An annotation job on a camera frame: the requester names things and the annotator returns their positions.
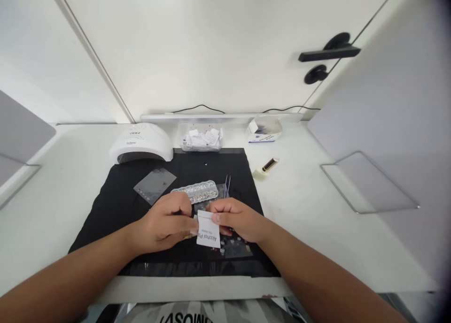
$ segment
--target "hand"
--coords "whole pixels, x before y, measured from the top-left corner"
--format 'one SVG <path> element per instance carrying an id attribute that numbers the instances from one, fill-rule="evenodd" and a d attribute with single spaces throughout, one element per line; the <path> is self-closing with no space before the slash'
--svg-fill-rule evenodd
<path id="1" fill-rule="evenodd" d="M 184 192 L 162 196 L 140 220 L 132 223 L 132 245 L 137 254 L 172 248 L 190 232 L 197 232 L 199 222 L 191 218 L 191 202 Z"/>
<path id="2" fill-rule="evenodd" d="M 269 227 L 273 224 L 266 217 L 234 198 L 217 200 L 210 203 L 206 209 L 217 213 L 211 219 L 220 225 L 221 234 L 231 236 L 232 232 L 227 227 L 232 227 L 238 235 L 249 242 L 263 241 L 269 236 Z"/>

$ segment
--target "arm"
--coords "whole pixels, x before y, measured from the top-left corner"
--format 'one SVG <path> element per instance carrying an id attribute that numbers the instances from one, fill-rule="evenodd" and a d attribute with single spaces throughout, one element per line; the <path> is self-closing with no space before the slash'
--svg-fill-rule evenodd
<path id="1" fill-rule="evenodd" d="M 172 215 L 181 210 L 182 215 Z M 0 298 L 3 322 L 73 322 L 133 258 L 169 249 L 198 222 L 183 193 L 163 196 L 139 221 L 80 248 Z"/>
<path id="2" fill-rule="evenodd" d="M 315 322 L 405 322 L 365 284 L 289 232 L 235 199 L 210 204 L 225 235 L 256 242 Z"/>

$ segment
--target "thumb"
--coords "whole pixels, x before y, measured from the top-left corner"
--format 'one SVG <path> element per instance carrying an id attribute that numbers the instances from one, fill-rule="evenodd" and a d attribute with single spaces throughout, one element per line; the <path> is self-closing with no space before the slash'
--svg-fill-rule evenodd
<path id="1" fill-rule="evenodd" d="M 232 214 L 232 213 L 215 213 L 211 217 L 211 220 L 216 224 L 234 228 L 235 224 L 236 224 L 237 216 L 238 216 L 238 214 Z"/>

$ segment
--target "gray panel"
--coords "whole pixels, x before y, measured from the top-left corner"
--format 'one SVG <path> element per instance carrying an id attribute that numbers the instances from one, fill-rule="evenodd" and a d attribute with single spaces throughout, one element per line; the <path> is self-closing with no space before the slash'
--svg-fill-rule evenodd
<path id="1" fill-rule="evenodd" d="M 0 91 L 0 155 L 27 162 L 56 130 Z M 20 169 L 13 160 L 0 160 L 0 186 Z"/>
<path id="2" fill-rule="evenodd" d="M 446 0 L 408 0 L 308 123 L 335 158 L 362 150 L 421 204 L 380 216 L 432 277 L 451 224 L 451 34 Z"/>

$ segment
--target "black cable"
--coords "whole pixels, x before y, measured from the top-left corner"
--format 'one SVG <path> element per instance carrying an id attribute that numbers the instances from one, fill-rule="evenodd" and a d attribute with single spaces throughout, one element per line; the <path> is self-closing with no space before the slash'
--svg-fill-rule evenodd
<path id="1" fill-rule="evenodd" d="M 268 110 L 266 110 L 266 111 L 264 111 L 262 113 L 269 112 L 270 110 L 278 110 L 280 112 L 283 112 L 283 111 L 286 111 L 287 109 L 294 108 L 294 107 L 301 107 L 301 108 L 306 108 L 306 109 L 310 109 L 310 110 L 321 110 L 320 108 L 310 108 L 310 107 L 306 107 L 306 106 L 291 106 L 291 107 L 288 107 L 286 109 L 271 108 L 271 109 L 268 109 Z"/>
<path id="2" fill-rule="evenodd" d="M 221 111 L 221 110 L 219 110 L 219 109 L 210 108 L 210 107 L 208 107 L 208 106 L 206 106 L 206 105 L 204 105 L 204 104 L 202 104 L 202 105 L 197 105 L 196 107 L 191 107 L 191 108 L 181 109 L 181 110 L 178 110 L 178 111 L 175 111 L 175 112 L 171 112 L 171 113 L 183 112 L 183 111 L 186 111 L 186 110 L 198 108 L 198 107 L 200 107 L 200 106 L 204 106 L 204 107 L 206 107 L 206 108 L 208 108 L 208 109 L 211 109 L 211 110 L 214 110 L 214 111 L 217 111 L 217 112 L 221 112 L 222 114 L 225 114 L 225 112 L 223 112 L 223 111 Z M 291 108 L 294 108 L 294 107 L 300 107 L 300 108 L 305 108 L 305 109 L 310 109 L 310 110 L 321 110 L 320 108 L 310 108 L 310 107 L 306 107 L 306 106 L 291 106 L 291 107 L 288 107 L 288 108 L 286 108 L 286 109 L 271 108 L 271 109 L 268 109 L 268 110 L 262 112 L 262 114 L 263 114 L 263 113 L 266 113 L 266 112 L 269 112 L 270 110 L 278 110 L 278 111 L 280 111 L 280 112 L 283 112 L 283 111 L 286 111 L 287 109 L 291 109 Z"/>
<path id="3" fill-rule="evenodd" d="M 208 109 L 215 110 L 215 111 L 217 111 L 217 112 L 221 112 L 222 114 L 225 114 L 225 112 L 220 111 L 219 109 L 210 108 L 210 107 L 208 107 L 208 106 L 206 106 L 206 105 L 197 105 L 196 107 L 185 108 L 185 109 L 181 109 L 180 111 L 175 111 L 175 112 L 171 112 L 171 113 L 183 112 L 183 111 L 185 111 L 185 110 L 195 109 L 195 108 L 198 108 L 198 107 L 200 107 L 200 106 L 204 106 L 204 107 L 206 107 L 206 108 L 208 108 Z"/>

